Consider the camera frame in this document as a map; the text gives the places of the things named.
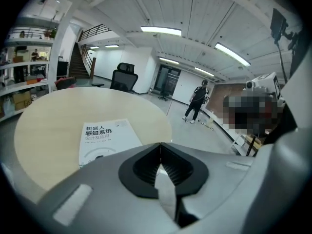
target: book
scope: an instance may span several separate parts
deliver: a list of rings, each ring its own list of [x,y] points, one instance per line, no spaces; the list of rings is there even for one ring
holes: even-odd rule
[[[141,141],[127,119],[86,122],[80,138],[79,167],[97,158],[124,152],[141,145]]]

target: stair railing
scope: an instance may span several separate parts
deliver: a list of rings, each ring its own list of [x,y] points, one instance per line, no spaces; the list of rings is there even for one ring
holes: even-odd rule
[[[111,31],[111,30],[108,27],[106,27],[103,24],[100,24],[100,25],[95,26],[95,27],[93,27],[93,28],[91,28],[89,30],[82,31],[80,36],[79,36],[79,40],[78,41],[87,39],[89,37],[92,37],[92,36],[95,36],[95,35],[98,35],[98,34],[101,34],[101,33],[109,32],[109,31]]]
[[[88,53],[88,50],[87,50],[87,47],[86,45],[82,45],[81,46],[81,58],[82,58],[82,61],[83,61],[83,64],[86,68],[89,68],[90,69],[90,78],[93,79],[93,76],[94,76],[94,68],[95,68],[95,65],[96,65],[96,58],[93,57],[91,59],[89,53]]]

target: staircase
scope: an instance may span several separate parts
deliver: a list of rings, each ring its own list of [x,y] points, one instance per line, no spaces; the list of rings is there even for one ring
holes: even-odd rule
[[[77,79],[90,79],[89,73],[83,64],[78,43],[75,42],[72,57],[69,64],[69,76]]]

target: fluorescent light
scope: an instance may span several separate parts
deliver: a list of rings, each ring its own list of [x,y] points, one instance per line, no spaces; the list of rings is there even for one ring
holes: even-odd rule
[[[203,73],[205,73],[205,74],[208,74],[208,75],[210,75],[210,76],[214,76],[213,74],[210,74],[209,72],[207,72],[207,71],[205,71],[205,70],[202,70],[202,69],[200,69],[200,68],[195,68],[196,70],[198,70],[198,71],[200,71],[200,72],[203,72]]]
[[[163,57],[159,57],[159,59],[161,59],[161,60],[163,60],[163,61],[167,61],[167,62],[172,62],[172,63],[174,63],[174,64],[179,64],[177,61],[175,61],[175,60],[169,60],[169,59],[165,59],[165,58],[163,58]]]
[[[217,43],[215,45],[216,49],[219,49],[221,51],[223,51],[224,53],[228,54],[229,56],[233,57],[234,59],[238,60],[241,64],[243,64],[244,66],[248,67],[250,66],[250,63],[247,62],[245,59],[243,59],[242,57],[240,57],[238,54],[234,53],[231,49],[228,49],[227,47],[223,46],[220,43]]]
[[[164,28],[164,27],[150,27],[150,26],[142,26],[141,30],[143,32],[158,32],[158,33],[165,33],[171,34],[176,36],[181,36],[181,30],[179,29],[172,29],[172,28]]]
[[[105,45],[106,48],[118,48],[119,45]]]

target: potted plant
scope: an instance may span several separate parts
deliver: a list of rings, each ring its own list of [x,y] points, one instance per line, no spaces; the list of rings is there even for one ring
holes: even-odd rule
[[[50,34],[51,34],[50,31],[47,29],[47,30],[43,33],[44,39],[49,39]]]
[[[50,33],[50,38],[54,39],[56,33],[57,33],[57,30],[56,30],[56,28],[54,28],[54,29],[51,31],[51,33]]]

